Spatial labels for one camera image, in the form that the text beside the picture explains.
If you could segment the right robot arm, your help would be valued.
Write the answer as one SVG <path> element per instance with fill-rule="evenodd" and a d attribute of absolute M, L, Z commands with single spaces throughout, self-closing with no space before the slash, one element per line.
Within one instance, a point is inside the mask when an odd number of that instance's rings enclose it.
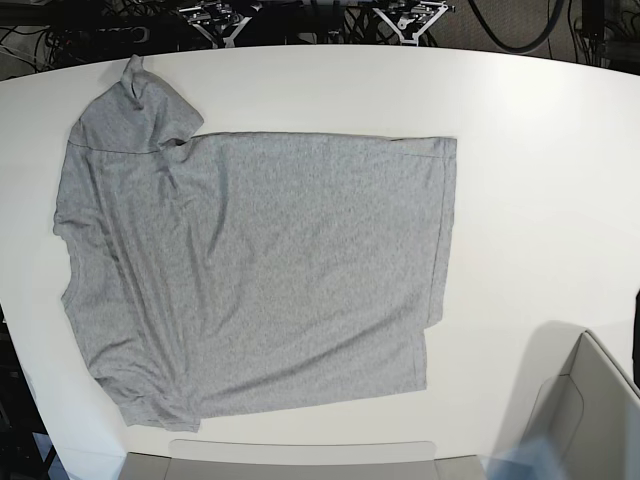
<path fill-rule="evenodd" d="M 215 49 L 234 48 L 245 27 L 262 8 L 253 1 L 189 1 L 179 15 Z"/>

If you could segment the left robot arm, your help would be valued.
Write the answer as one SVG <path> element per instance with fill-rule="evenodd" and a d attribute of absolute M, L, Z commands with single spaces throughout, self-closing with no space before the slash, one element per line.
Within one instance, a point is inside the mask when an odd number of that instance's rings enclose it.
<path fill-rule="evenodd" d="M 456 7 L 447 1 L 376 1 L 372 12 L 401 46 L 434 46 L 432 27 Z"/>

